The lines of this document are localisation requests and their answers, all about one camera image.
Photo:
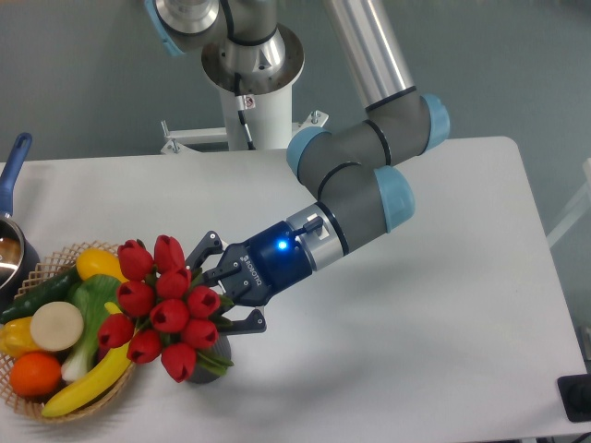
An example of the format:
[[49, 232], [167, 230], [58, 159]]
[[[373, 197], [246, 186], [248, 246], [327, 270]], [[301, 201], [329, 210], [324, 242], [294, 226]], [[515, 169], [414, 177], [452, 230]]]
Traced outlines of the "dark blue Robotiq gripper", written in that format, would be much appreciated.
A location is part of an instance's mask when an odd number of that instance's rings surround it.
[[[218, 266], [203, 273], [203, 282], [220, 286], [234, 305], [259, 307], [347, 252], [340, 225], [326, 205], [316, 202], [242, 243], [227, 246], [215, 231], [208, 231], [185, 265], [197, 269], [211, 255], [223, 253]], [[258, 334], [266, 329], [263, 312], [255, 308], [246, 318], [222, 327], [221, 334]]]

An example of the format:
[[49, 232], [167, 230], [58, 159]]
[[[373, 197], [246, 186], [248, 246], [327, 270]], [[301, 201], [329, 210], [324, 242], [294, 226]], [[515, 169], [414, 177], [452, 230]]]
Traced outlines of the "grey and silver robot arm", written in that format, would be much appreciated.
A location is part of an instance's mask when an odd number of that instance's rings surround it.
[[202, 282], [217, 286], [242, 320], [224, 335], [259, 333], [262, 308], [303, 281], [410, 219], [413, 193], [397, 165], [442, 143], [450, 118], [440, 99], [419, 94], [379, 1], [329, 1], [325, 8], [351, 70], [366, 119], [332, 134], [312, 114], [292, 120], [292, 87], [305, 56], [279, 23], [273, 1], [149, 1], [153, 27], [169, 54], [200, 51], [223, 107], [230, 150], [285, 149], [293, 174], [315, 201], [239, 244], [208, 233], [188, 258], [200, 267], [217, 254]]

